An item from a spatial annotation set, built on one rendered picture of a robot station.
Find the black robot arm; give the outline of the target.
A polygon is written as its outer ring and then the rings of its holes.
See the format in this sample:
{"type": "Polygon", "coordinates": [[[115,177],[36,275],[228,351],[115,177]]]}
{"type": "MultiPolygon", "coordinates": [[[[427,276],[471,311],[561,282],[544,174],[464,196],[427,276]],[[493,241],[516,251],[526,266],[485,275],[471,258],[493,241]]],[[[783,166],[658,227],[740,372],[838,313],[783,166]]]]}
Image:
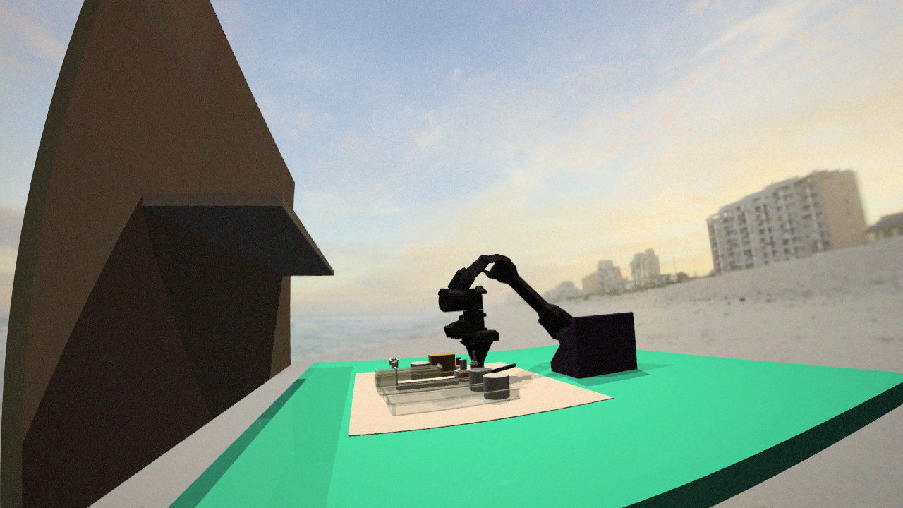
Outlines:
{"type": "MultiPolygon", "coordinates": [[[[483,309],[483,294],[487,294],[487,290],[483,286],[470,289],[473,281],[481,272],[485,273],[488,279],[496,279],[500,283],[509,285],[523,297],[525,302],[538,312],[539,324],[544,326],[546,332],[549,332],[553,339],[561,343],[574,317],[559,306],[546,303],[544,297],[540,296],[517,274],[516,266],[507,256],[481,255],[468,269],[464,267],[458,270],[454,278],[449,281],[449,288],[441,289],[438,292],[439,308],[443,312],[483,309]],[[490,271],[486,270],[488,263],[494,263],[490,271]]],[[[443,326],[443,330],[446,337],[453,339],[460,337],[466,330],[471,330],[471,323],[468,318],[464,320],[460,315],[460,320],[443,326]]]]}

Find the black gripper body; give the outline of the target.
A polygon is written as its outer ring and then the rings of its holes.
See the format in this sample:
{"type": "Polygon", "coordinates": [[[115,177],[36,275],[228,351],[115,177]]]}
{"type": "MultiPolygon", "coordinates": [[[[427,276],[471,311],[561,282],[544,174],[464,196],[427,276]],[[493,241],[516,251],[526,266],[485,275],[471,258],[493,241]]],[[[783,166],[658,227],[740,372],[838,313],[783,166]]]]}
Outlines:
{"type": "Polygon", "coordinates": [[[462,338],[462,341],[471,341],[474,343],[488,343],[489,341],[499,341],[499,332],[496,330],[487,330],[484,326],[487,313],[484,310],[463,310],[462,318],[468,318],[471,323],[471,330],[466,330],[464,334],[455,339],[462,338]],[[467,334],[468,333],[468,334],[467,334]],[[471,334],[472,333],[472,334],[471,334]]]}

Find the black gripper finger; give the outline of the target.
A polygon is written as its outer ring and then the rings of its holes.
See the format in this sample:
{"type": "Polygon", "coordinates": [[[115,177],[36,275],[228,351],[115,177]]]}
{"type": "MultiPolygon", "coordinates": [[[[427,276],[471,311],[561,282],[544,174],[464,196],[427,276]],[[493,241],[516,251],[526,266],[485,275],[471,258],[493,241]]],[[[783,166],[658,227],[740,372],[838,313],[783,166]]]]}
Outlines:
{"type": "Polygon", "coordinates": [[[491,344],[493,344],[493,341],[489,341],[488,343],[470,343],[475,350],[478,367],[482,367],[484,361],[486,361],[487,352],[488,349],[490,349],[491,344]]]}
{"type": "Polygon", "coordinates": [[[466,347],[468,353],[470,354],[470,360],[472,361],[472,351],[475,351],[475,350],[473,349],[472,345],[470,345],[470,343],[474,343],[474,341],[473,341],[473,340],[471,340],[471,341],[460,341],[460,343],[462,343],[463,345],[465,345],[465,347],[466,347]]]}

